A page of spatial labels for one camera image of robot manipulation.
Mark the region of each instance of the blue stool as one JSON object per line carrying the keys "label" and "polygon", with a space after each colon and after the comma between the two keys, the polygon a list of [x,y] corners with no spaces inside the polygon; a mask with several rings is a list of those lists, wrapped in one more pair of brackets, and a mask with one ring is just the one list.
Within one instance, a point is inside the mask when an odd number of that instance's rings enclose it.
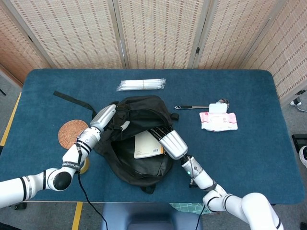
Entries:
{"label": "blue stool", "polygon": [[[199,217],[165,203],[104,203],[102,215],[109,230],[194,230]],[[106,230],[104,221],[101,230]]]}

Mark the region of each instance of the round coaster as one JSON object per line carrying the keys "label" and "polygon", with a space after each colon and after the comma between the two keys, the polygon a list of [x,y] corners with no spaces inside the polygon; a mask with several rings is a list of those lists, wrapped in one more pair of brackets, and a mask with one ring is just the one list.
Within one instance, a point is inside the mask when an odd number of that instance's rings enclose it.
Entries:
{"label": "round coaster", "polygon": [[88,128],[88,125],[82,120],[71,120],[66,122],[58,133],[60,145],[69,149],[86,128]]}

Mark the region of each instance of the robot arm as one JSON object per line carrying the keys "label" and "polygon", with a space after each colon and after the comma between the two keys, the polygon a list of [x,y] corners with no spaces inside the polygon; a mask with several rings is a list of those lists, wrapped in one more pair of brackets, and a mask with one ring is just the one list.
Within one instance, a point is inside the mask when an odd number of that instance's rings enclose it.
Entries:
{"label": "robot arm", "polygon": [[40,190],[67,189],[75,172],[80,171],[80,165],[100,140],[100,133],[115,114],[115,108],[114,104],[109,105],[95,116],[90,123],[91,128],[84,130],[63,156],[60,169],[50,168],[37,175],[0,182],[0,208],[29,200]]}
{"label": "robot arm", "polygon": [[191,183],[194,181],[200,189],[208,192],[202,200],[210,211],[227,211],[249,224],[251,230],[283,230],[283,224],[263,194],[251,193],[243,198],[228,194],[194,157],[186,155],[188,147],[175,130],[157,127],[149,131],[171,158],[181,160]]}

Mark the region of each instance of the blue tablecloth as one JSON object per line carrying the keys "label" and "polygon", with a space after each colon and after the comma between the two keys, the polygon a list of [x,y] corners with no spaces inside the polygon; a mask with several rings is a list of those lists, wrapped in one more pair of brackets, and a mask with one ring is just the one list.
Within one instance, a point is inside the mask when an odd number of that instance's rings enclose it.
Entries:
{"label": "blue tablecloth", "polygon": [[[116,92],[121,80],[166,78],[163,90]],[[294,158],[271,74],[263,70],[110,70],[37,69],[29,73],[17,112],[0,156],[0,181],[61,167],[66,152],[58,131],[67,121],[91,120],[91,111],[53,95],[68,94],[99,111],[127,96],[158,95],[171,113],[180,115],[178,131],[206,172],[227,192],[244,196],[260,192],[274,204],[304,199],[305,191]],[[201,129],[199,112],[175,111],[175,105],[208,105],[220,98],[230,101],[238,130]],[[152,195],[126,184],[105,159],[90,154],[91,166],[82,175],[91,201],[199,203],[205,192],[189,188],[189,176],[180,161]],[[85,201],[77,178],[64,192],[39,192],[33,200]]]}

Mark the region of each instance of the cable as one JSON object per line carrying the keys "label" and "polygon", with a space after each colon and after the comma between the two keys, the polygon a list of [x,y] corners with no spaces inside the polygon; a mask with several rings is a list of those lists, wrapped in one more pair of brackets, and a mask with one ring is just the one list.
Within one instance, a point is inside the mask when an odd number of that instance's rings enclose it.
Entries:
{"label": "cable", "polygon": [[90,204],[90,206],[92,206],[92,208],[101,216],[101,218],[104,220],[104,222],[106,223],[106,230],[108,230],[107,228],[107,222],[106,222],[106,219],[103,217],[103,215],[94,207],[94,205],[90,202],[90,200],[88,199],[88,196],[86,194],[86,191],[85,189],[83,188],[82,186],[82,183],[81,183],[81,179],[80,179],[80,173],[78,173],[78,181],[79,181],[79,185],[82,189],[82,191],[84,192],[84,195],[85,195],[85,198],[87,200],[87,202]]}
{"label": "cable", "polygon": [[191,165],[191,181],[190,181],[190,185],[193,185],[193,181],[194,181],[194,178],[193,178],[193,165],[192,165],[192,161],[190,159],[190,156],[187,156],[189,162],[190,162],[190,165]]}
{"label": "cable", "polygon": [[296,105],[296,108],[301,111],[301,112],[306,112],[307,113],[307,110],[304,110],[304,109],[300,109],[297,105]]}
{"label": "cable", "polygon": [[205,204],[203,204],[203,208],[202,208],[202,211],[201,211],[201,213],[200,213],[200,216],[198,217],[197,225],[196,225],[195,230],[197,230],[198,224],[200,223],[200,219],[201,219],[202,212],[205,210],[205,207],[206,207]]}

